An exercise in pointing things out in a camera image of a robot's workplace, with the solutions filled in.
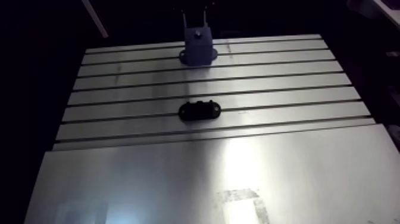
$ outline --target metal table surface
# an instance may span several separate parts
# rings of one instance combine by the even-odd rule
[[[382,125],[45,154],[26,224],[399,223]]]
[[[374,124],[320,35],[214,40],[210,66],[186,67],[183,42],[88,49],[54,150],[220,139]],[[187,101],[221,105],[183,123]]]

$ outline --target aluminum t-slot table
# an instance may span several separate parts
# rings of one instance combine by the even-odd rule
[[[26,224],[400,220],[400,155],[319,35],[88,49]],[[186,101],[215,120],[183,123]]]

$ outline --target dark background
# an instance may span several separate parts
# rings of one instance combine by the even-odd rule
[[[384,16],[371,20],[348,10],[346,1],[92,3],[108,39],[101,37],[80,1],[1,3],[4,223],[24,221],[42,157],[52,148],[85,49],[182,41],[181,9],[189,26],[199,26],[201,8],[207,5],[214,38],[323,35],[376,121],[400,124],[400,109],[389,94],[400,85],[400,63],[385,56],[386,51],[400,51],[400,32]]]

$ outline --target metal rod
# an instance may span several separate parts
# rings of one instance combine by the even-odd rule
[[[100,18],[98,17],[95,9],[93,8],[92,4],[90,3],[90,0],[82,0],[83,5],[85,6],[87,12],[89,13],[90,17],[92,18],[93,22],[95,22],[97,29],[100,31],[101,35],[103,38],[108,37],[107,30],[105,30],[105,27],[101,23]]]
[[[207,15],[206,15],[206,13],[205,13],[205,10],[207,9],[207,7],[205,7],[205,9],[204,9],[204,11],[203,11],[203,19],[204,19],[204,22],[203,22],[203,24],[204,24],[204,26],[208,26],[208,24],[207,24]]]
[[[184,13],[182,13],[182,14],[183,14],[183,25],[184,25],[185,28],[187,28],[187,25],[186,25],[186,16],[185,16]]]

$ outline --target black clamp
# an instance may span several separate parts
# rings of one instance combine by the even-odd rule
[[[186,122],[216,119],[221,114],[221,107],[216,102],[197,101],[183,104],[178,111],[179,118]]]

